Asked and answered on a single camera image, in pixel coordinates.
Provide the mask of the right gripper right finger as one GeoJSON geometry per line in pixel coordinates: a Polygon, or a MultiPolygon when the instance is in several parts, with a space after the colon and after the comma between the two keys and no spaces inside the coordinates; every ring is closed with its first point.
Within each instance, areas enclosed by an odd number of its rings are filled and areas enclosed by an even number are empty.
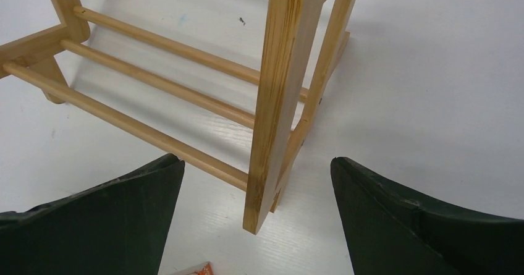
{"type": "Polygon", "coordinates": [[[334,158],[355,274],[522,274],[523,221],[453,205],[334,158]]]}

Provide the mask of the Little Women book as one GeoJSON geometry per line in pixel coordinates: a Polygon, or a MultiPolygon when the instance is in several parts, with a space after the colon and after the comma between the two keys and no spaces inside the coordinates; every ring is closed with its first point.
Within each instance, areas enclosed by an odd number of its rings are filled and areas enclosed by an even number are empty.
{"type": "Polygon", "coordinates": [[[172,275],[214,275],[214,271],[212,269],[211,263],[209,261],[206,261],[196,266],[177,271],[172,275]]]}

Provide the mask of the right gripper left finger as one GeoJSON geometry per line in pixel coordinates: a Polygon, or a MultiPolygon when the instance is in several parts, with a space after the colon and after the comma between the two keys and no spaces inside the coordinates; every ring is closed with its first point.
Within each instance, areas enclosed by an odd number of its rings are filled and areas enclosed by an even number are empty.
{"type": "Polygon", "coordinates": [[[165,154],[25,212],[1,213],[2,274],[157,274],[185,172],[165,154]]]}

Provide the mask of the wooden book rack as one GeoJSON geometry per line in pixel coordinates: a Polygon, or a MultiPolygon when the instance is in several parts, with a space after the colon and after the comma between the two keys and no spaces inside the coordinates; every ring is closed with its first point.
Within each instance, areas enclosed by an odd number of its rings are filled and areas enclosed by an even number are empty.
{"type": "Polygon", "coordinates": [[[82,6],[51,0],[59,24],[1,46],[1,76],[40,88],[53,103],[68,102],[163,151],[180,156],[246,193],[243,228],[261,229],[285,190],[310,132],[326,85],[347,45],[356,0],[269,0],[260,70],[207,53],[82,6]],[[89,23],[257,86],[254,113],[85,46],[89,23]],[[252,129],[250,165],[243,172],[190,145],[71,89],[55,55],[70,51],[252,129]]]}

